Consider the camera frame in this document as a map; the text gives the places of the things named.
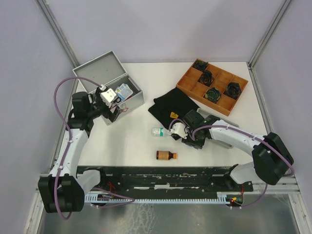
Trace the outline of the clear bottle green label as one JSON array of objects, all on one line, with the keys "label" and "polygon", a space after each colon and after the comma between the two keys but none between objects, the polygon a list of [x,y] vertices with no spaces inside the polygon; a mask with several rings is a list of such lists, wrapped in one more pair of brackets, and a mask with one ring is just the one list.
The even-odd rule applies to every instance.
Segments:
[{"label": "clear bottle green label", "polygon": [[152,128],[152,135],[155,137],[167,137],[167,136],[170,136],[171,133],[167,129],[159,127],[159,128]]}]

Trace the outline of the grey metal first aid box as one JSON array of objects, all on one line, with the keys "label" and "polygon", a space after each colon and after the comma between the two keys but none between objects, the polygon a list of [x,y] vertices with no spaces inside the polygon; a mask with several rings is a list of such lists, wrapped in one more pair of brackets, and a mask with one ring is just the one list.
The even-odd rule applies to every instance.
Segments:
[{"label": "grey metal first aid box", "polygon": [[[133,94],[124,101],[122,101],[117,95],[116,100],[113,102],[111,107],[109,107],[113,112],[115,107],[119,106],[119,116],[117,117],[117,120],[144,104],[142,89],[126,72],[113,51],[74,68],[73,73],[76,77],[89,79],[89,81],[83,79],[80,79],[79,81],[86,92],[92,96],[95,104],[101,101],[104,102],[100,97],[101,85],[112,88],[115,92],[115,89],[121,84],[128,84],[133,91]],[[102,119],[106,125],[113,123],[104,117],[102,117]]]}]

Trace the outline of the blue white gauze packet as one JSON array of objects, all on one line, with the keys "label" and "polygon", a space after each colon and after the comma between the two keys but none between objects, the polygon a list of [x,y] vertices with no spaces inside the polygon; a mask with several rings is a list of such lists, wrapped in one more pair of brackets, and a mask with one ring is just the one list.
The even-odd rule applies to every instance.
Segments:
[{"label": "blue white gauze packet", "polygon": [[122,101],[128,99],[133,94],[131,88],[128,86],[128,84],[125,83],[117,87],[115,92]]}]

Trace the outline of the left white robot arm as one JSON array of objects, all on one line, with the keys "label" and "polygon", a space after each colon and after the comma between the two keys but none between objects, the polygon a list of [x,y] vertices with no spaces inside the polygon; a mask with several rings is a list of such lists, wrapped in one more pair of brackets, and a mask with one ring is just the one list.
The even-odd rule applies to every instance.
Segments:
[{"label": "left white robot arm", "polygon": [[95,93],[77,92],[72,96],[72,110],[66,121],[65,139],[59,157],[48,176],[38,181],[38,188],[47,213],[79,212],[84,206],[85,196],[95,187],[103,190],[108,178],[98,170],[88,170],[77,175],[78,162],[82,150],[89,139],[93,120],[103,117],[111,122],[121,113],[114,104],[121,101],[113,89],[96,89]]}]

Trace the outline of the brown medicine bottle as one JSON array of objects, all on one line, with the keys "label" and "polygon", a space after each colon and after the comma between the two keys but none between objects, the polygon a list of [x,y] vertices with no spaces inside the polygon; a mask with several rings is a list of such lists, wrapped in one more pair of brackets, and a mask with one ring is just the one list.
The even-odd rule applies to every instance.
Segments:
[{"label": "brown medicine bottle", "polygon": [[157,160],[177,159],[177,153],[171,153],[170,151],[157,151],[156,159]]}]

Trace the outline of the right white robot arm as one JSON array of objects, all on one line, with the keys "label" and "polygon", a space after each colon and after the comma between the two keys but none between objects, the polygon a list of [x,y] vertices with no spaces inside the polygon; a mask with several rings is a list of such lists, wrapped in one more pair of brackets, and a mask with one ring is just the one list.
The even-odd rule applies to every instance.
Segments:
[{"label": "right white robot arm", "polygon": [[282,177],[294,174],[294,160],[276,133],[246,132],[217,116],[203,117],[195,110],[189,111],[182,120],[186,124],[188,144],[194,148],[202,148],[205,140],[210,139],[238,148],[252,157],[252,162],[234,165],[224,177],[224,186],[230,191],[256,179],[276,185]]}]

